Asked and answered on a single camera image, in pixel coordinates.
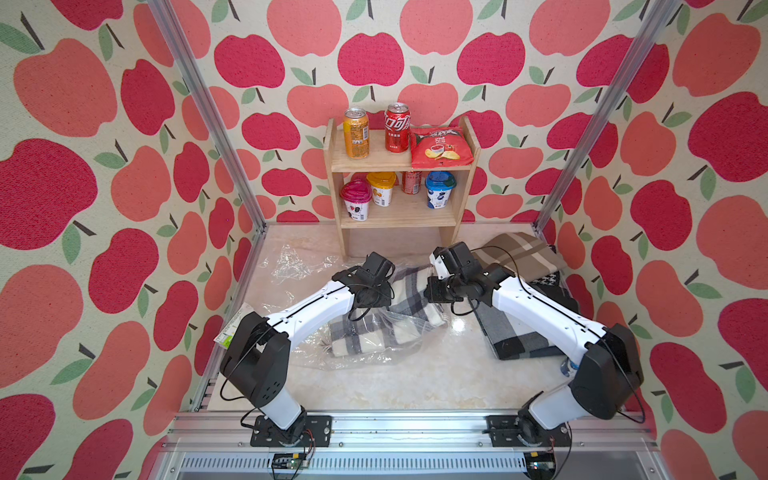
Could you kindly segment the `clear plastic vacuum bag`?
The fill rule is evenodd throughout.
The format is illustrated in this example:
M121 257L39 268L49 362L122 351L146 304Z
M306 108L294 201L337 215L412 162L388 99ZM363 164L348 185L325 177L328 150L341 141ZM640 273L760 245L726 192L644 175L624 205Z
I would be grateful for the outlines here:
M215 339L226 351L220 371L253 366L272 346L280 364L293 350L324 369L390 363L449 320L446 307L425 296L431 272L430 266L398 265L371 253L282 311L262 316L243 305Z

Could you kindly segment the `white grey plaid scarf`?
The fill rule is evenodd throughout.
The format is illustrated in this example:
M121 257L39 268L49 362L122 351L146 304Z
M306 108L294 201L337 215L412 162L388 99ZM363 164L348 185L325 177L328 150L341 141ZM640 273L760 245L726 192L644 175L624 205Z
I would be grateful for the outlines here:
M444 308L429 303L424 296L431 274L432 269L427 266L397 271L391 283L392 304L372 310L358 321L346 317L332 320L322 346L334 358L352 360L419 345L425 335L447 320Z

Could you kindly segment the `brown beige plaid scarf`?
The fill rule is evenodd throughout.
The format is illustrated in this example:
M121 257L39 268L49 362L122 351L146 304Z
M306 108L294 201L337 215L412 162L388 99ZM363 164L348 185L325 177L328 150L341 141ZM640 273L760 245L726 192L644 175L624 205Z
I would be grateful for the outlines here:
M527 282L540 280L566 267L560 254L544 241L527 233L497 235L478 247L473 255L484 267L499 263L518 271Z

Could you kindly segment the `black grey striped scarf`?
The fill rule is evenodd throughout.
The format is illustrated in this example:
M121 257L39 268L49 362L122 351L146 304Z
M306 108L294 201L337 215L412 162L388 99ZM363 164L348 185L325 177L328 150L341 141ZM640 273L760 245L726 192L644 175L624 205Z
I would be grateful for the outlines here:
M563 356L564 353L524 322L481 303L474 316L497 360Z

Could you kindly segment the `black white houndstooth scarf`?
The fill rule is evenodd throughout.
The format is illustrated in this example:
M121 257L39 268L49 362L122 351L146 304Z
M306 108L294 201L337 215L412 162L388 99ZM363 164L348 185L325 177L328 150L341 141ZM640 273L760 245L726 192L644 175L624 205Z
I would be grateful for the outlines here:
M532 280L530 284L538 287L560 287L561 274L559 271L555 271L536 280Z

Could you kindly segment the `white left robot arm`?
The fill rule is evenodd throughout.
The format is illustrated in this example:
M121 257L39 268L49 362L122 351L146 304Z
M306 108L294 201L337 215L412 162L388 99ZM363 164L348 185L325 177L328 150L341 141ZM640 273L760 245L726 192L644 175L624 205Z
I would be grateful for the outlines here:
M302 434L306 409L285 386L292 350L334 319L390 306L394 271L391 261L371 253L363 264L335 273L317 292L283 311L246 314L220 365L225 382L281 432Z

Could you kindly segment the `red chips bag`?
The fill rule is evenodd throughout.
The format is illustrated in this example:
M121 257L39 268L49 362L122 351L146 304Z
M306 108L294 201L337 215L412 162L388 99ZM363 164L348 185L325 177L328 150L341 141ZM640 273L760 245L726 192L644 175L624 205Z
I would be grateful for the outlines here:
M411 166L415 170L461 167L474 161L472 149L458 126L412 128Z

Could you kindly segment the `wooden two-tier shelf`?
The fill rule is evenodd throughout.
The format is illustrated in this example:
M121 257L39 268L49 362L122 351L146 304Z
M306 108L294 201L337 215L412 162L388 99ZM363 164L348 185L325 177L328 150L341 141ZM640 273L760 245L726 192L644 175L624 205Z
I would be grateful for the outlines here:
M476 165L439 166L439 171L451 173L456 181L443 208L428 206L426 188L416 194L406 193L402 185L415 178L409 152L393 153L384 147L385 132L369 134L369 156L354 160L347 156L343 128L331 119L323 139L323 155L327 170L330 197L334 208L341 255L361 257L370 251L381 254L428 253L437 246L453 244L459 234L463 214L474 179ZM382 207L371 201L368 218L357 221L341 198L342 187L354 178L365 179L375 172L383 177L387 172L397 176L384 194L389 205Z

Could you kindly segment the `pink lid cup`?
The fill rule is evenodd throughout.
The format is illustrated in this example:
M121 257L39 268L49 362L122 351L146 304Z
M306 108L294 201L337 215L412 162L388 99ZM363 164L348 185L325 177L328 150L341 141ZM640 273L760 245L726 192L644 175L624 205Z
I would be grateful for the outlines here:
M364 222L368 219L373 194L372 187L366 180L354 179L346 183L341 188L340 197L351 220Z

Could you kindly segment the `yellow lid cup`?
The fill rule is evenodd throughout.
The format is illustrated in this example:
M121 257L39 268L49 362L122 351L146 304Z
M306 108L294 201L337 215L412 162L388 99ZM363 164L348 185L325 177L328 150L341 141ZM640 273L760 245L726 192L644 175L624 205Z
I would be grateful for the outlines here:
M371 186L373 202L379 207L389 207L397 181L394 172L370 172L366 179Z

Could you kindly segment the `blue lid cup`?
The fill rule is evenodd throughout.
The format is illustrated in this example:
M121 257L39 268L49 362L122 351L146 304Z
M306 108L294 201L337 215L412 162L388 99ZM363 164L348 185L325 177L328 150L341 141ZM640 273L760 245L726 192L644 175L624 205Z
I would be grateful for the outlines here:
M430 172L425 181L428 207L431 209L445 208L455 186L456 179L452 173L446 171Z

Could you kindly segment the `small red can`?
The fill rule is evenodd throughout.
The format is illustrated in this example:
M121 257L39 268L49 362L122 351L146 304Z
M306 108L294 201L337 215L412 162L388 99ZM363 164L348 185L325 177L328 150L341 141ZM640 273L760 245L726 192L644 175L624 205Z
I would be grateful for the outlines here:
M420 171L406 171L402 173L401 186L407 195L417 195L421 185Z

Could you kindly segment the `orange drink can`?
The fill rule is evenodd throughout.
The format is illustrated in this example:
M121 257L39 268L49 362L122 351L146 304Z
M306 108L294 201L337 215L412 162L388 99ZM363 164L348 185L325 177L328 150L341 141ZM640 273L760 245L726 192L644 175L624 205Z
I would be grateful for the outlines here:
M353 107L344 114L345 150L354 160L367 158L370 152L369 118L365 110Z

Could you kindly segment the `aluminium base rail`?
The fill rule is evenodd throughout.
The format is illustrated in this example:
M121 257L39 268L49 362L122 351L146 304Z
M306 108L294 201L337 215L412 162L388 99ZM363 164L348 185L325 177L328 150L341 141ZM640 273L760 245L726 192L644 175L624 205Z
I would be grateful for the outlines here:
M488 411L333 411L318 446L257 447L241 414L181 414L151 479L669 479L647 430L580 419L541 450L494 442Z

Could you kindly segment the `aluminium frame post left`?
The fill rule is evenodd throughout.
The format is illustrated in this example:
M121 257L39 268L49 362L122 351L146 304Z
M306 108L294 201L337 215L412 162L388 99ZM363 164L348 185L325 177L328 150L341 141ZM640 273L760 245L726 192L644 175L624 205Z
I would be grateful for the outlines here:
M257 234L265 235L267 230L266 220L256 201L255 194L250 188L249 179L236 148L229 138L216 102L201 75L197 59L193 55L172 2L149 0L148 4L182 74L183 80L186 82L190 94L195 101L201 118L209 131L210 137L234 181L235 190L242 198L243 204L255 224Z

